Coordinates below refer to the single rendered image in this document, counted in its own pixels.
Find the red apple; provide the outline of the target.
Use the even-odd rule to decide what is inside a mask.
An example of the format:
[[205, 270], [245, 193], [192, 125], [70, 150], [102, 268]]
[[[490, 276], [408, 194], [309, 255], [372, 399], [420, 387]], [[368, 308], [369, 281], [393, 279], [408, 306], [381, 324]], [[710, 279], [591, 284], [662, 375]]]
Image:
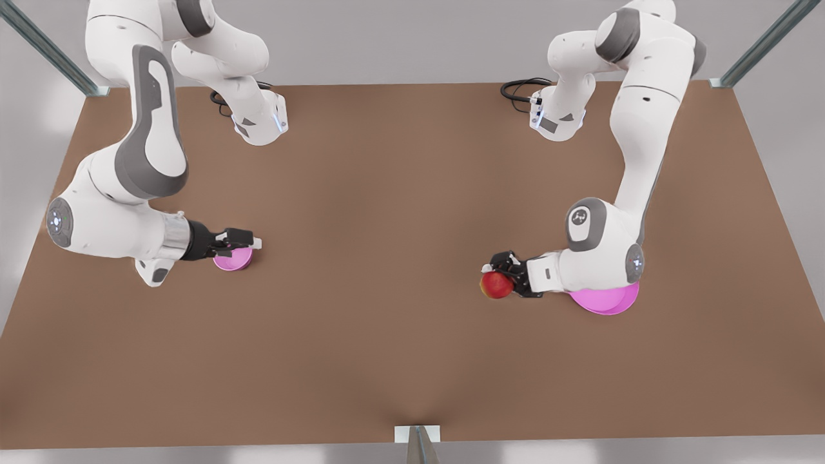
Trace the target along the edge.
[[487, 271], [480, 280], [480, 289], [484, 296], [491, 299], [506, 298], [513, 293], [514, 282], [499, 271]]

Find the pink bowl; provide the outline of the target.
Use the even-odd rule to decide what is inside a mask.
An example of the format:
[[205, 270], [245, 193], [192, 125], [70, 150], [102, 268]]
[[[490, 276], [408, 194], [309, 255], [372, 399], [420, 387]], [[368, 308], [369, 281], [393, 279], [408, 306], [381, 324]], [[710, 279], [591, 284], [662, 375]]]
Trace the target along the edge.
[[253, 249], [245, 247], [231, 250], [229, 256], [216, 255], [213, 261], [215, 266], [223, 271], [240, 271], [250, 265], [251, 258], [253, 258]]

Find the pink plate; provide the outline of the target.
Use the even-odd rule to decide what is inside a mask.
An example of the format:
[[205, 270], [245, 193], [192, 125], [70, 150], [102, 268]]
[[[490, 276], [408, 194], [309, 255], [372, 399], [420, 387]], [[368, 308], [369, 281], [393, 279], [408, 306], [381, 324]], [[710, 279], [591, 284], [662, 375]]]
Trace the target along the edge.
[[616, 289], [583, 289], [569, 293], [582, 308], [595, 314], [614, 315], [626, 311], [636, 302], [639, 282]]

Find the silver frame post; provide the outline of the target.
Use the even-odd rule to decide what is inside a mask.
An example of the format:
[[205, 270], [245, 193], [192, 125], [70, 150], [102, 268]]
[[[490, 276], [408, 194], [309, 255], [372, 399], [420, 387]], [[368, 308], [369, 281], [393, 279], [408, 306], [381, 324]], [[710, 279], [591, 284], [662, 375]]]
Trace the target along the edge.
[[711, 88], [733, 88], [755, 65], [759, 64], [782, 39], [805, 17], [816, 9], [822, 0], [793, 0], [789, 8], [758, 38], [721, 77], [709, 79]]
[[441, 441], [439, 425], [400, 425], [394, 427], [395, 443], [406, 443], [406, 464], [441, 464], [433, 443]]
[[86, 97], [105, 97], [109, 94], [109, 87], [94, 83], [11, 0], [0, 0], [0, 17]]

